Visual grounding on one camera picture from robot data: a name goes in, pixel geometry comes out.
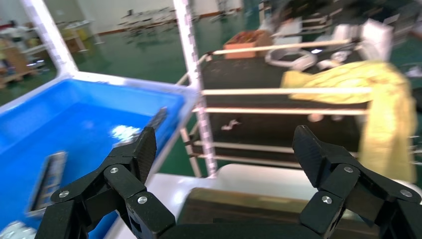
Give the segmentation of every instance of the yellow cloth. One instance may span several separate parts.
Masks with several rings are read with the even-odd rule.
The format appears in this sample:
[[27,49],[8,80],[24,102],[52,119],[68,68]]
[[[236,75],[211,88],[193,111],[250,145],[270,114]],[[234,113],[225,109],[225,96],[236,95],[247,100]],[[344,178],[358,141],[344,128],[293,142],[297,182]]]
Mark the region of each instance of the yellow cloth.
[[369,102],[367,122],[359,143],[359,161],[366,168],[392,179],[415,182],[416,169],[408,138],[416,130],[417,116],[411,87],[389,63],[360,61],[315,75],[289,71],[283,88],[371,87],[367,94],[291,94],[291,99],[329,104]]

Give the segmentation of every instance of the white shelf unit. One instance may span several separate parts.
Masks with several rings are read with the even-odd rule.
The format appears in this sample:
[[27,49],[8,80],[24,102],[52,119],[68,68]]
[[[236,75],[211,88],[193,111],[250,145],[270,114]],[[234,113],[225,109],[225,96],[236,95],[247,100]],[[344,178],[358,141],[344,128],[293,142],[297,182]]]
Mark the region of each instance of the white shelf unit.
[[[244,48],[244,49],[234,49],[234,50],[218,50],[212,53],[208,53],[202,56],[197,65],[201,65],[207,61],[211,61],[213,56],[224,55],[227,53],[239,53],[247,51],[264,51],[271,49],[286,49],[286,48],[305,48],[305,47],[321,47],[321,46],[338,46],[344,45],[351,42],[351,39],[346,40],[332,40],[332,41],[321,41],[321,42],[304,42],[297,44],[285,44],[285,45],[273,45],[273,46],[264,46],[264,47],[254,47],[254,48]],[[364,46],[358,45],[357,51],[359,55],[364,59],[378,59],[377,54],[373,54],[373,49],[368,50]],[[185,74],[177,84],[184,84],[188,79],[187,74]],[[370,93],[371,88],[265,88],[265,89],[205,89],[202,90],[201,96],[205,102],[205,97],[207,96],[245,96],[245,95],[288,95],[293,93],[303,93],[303,94],[315,94],[315,93],[334,93],[334,94],[359,94],[359,93]],[[205,107],[204,105],[199,108],[195,108],[194,112],[198,114],[264,114],[264,115],[309,115],[309,114],[321,114],[326,116],[354,116],[356,118],[356,123],[360,127],[363,122],[366,109],[286,109],[286,108],[253,108],[253,107]],[[206,125],[206,132],[211,133],[211,126]],[[204,158],[205,155],[193,152],[194,146],[202,146],[206,148],[225,148],[225,149],[240,149],[240,150],[256,150],[256,151],[267,151],[267,152],[276,152],[276,153],[289,153],[293,154],[291,147],[281,147],[281,146],[270,146],[270,145],[254,145],[254,144],[242,144],[242,143],[227,143],[227,142],[204,142],[203,133],[200,130],[201,140],[193,141],[191,135],[195,134],[198,130],[197,125],[188,133],[186,129],[181,130],[181,136],[183,142],[185,143],[187,153],[190,158],[190,163],[195,173],[195,176],[202,177],[201,171],[198,167],[197,160],[198,158]],[[262,158],[253,158],[253,157],[238,157],[238,156],[223,156],[215,155],[212,159],[212,164],[216,165],[218,160],[226,160],[233,162],[242,162],[242,163],[253,163],[260,165],[272,165],[272,166],[281,166],[288,168],[300,168],[298,163],[283,162],[283,161],[274,161],[274,160],[265,160]]]

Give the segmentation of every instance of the small white part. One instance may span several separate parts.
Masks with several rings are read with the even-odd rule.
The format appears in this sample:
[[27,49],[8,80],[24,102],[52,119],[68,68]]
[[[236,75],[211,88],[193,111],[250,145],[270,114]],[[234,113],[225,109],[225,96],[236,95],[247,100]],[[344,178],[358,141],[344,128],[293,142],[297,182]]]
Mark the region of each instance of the small white part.
[[242,124],[242,123],[240,123],[239,121],[237,121],[237,120],[235,120],[235,119],[232,119],[232,120],[230,120],[230,122],[229,122],[227,125],[223,125],[223,126],[221,127],[221,130],[226,130],[226,131],[232,130],[232,129],[233,129],[233,127],[234,127],[235,125],[238,125],[238,124]]

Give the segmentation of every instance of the blue plastic bin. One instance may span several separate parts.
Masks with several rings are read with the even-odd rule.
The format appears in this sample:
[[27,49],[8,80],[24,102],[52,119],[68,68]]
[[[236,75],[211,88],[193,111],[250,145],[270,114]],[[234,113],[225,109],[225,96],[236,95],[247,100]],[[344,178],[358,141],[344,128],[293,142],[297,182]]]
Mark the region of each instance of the blue plastic bin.
[[[61,81],[0,115],[0,230],[20,220],[38,228],[40,220],[27,218],[34,186],[46,157],[66,151],[62,186],[96,169],[121,141],[117,127],[140,130],[160,108],[168,115],[156,131],[158,152],[175,132],[181,95],[127,86],[78,80]],[[90,238],[103,238],[116,218],[103,218]]]

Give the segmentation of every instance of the white table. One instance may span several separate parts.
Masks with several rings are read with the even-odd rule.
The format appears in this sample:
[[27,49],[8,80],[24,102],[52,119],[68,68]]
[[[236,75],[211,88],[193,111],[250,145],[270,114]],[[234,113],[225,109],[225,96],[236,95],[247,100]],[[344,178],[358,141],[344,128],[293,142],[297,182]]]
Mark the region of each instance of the white table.
[[[309,200],[317,190],[302,170],[229,164],[218,171],[216,179],[155,174],[147,188],[175,217],[193,188],[258,194]],[[105,239],[136,239],[121,219],[117,219]]]

